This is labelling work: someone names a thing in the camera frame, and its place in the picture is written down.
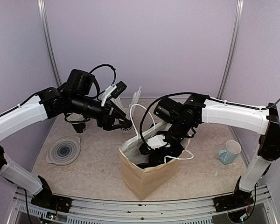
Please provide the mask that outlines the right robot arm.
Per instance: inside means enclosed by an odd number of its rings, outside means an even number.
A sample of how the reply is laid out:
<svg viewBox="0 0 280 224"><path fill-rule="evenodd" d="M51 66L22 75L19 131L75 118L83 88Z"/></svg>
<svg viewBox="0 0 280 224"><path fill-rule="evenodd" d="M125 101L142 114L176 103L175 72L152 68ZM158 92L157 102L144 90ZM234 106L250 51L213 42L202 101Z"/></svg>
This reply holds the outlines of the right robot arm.
<svg viewBox="0 0 280 224"><path fill-rule="evenodd" d="M229 197L233 207L247 200L247 192L252 191L270 164L280 158L280 121L275 104L244 105L193 93L183 104L164 97L155 112L160 112L159 117L171 124L168 140L182 140L201 123L243 128L260 135L259 149L239 179L236 192Z"/></svg>

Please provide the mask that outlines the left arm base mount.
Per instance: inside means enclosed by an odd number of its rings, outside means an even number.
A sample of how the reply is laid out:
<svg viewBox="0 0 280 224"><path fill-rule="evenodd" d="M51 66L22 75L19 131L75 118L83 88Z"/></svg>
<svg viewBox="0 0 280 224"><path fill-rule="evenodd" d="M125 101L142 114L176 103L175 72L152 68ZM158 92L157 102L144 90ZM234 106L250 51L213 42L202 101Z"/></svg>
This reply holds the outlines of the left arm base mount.
<svg viewBox="0 0 280 224"><path fill-rule="evenodd" d="M54 195L47 183L47 181L38 176L42 184L40 193L33 195L31 203L42 208L69 213L72 199L65 196Z"/></svg>

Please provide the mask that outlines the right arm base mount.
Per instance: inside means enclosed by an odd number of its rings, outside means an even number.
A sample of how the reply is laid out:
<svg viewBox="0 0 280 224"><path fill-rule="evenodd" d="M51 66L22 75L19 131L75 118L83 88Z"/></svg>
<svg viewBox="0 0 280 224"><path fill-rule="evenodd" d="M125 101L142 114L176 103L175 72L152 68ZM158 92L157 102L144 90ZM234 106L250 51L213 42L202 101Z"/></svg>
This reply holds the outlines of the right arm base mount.
<svg viewBox="0 0 280 224"><path fill-rule="evenodd" d="M216 212L237 209L254 203L252 192L245 192L239 189L239 177L234 192L225 196L217 196L213 199Z"/></svg>

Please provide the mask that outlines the brown paper takeout bag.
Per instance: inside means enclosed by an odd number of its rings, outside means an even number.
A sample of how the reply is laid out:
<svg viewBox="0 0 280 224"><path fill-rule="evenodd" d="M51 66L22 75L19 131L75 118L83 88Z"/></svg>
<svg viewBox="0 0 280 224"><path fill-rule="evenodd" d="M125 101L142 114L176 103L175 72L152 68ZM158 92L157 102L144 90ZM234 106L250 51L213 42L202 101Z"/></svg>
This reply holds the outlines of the brown paper takeout bag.
<svg viewBox="0 0 280 224"><path fill-rule="evenodd" d="M175 175L181 161L191 160L194 158L194 155L186 149L190 139L184 139L181 142L184 150L180 156L166 155L165 164L141 169L136 165L139 163L149 163L149 155L142 155L140 153L139 147L143 141L134 122L132 122L132 126L136 135L119 147L120 167L126 186L142 201Z"/></svg>

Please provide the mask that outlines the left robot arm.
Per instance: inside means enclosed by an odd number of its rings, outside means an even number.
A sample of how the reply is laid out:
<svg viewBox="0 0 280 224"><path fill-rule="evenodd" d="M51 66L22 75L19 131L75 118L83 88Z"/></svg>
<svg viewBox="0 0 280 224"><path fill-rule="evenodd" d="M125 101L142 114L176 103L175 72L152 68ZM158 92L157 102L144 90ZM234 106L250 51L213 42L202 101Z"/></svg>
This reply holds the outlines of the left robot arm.
<svg viewBox="0 0 280 224"><path fill-rule="evenodd" d="M111 101L126 88L127 85L119 81L100 92L92 72L73 69L61 86L33 93L23 103L0 114L0 143L26 127L53 119L60 114L64 114L65 118L72 114L81 115L83 123L94 119L97 126L106 131L127 128L131 121ZM56 203L56 197L46 180L18 165L5 153L1 145L0 176L30 192L47 208Z"/></svg>

